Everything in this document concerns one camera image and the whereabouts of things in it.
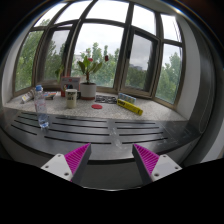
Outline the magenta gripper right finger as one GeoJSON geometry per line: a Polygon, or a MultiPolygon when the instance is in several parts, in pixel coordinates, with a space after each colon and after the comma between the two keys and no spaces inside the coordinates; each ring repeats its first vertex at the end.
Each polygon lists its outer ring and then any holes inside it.
{"type": "Polygon", "coordinates": [[[144,185],[181,170],[168,155],[158,155],[138,144],[132,146],[132,154],[144,185]]]}

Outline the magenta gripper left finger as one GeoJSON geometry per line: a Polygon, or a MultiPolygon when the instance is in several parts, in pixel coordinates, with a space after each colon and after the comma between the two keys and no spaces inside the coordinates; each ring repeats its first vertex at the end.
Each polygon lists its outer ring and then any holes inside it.
{"type": "Polygon", "coordinates": [[[91,144],[87,143],[65,155],[56,154],[42,169],[79,185],[90,155],[91,144]]]}

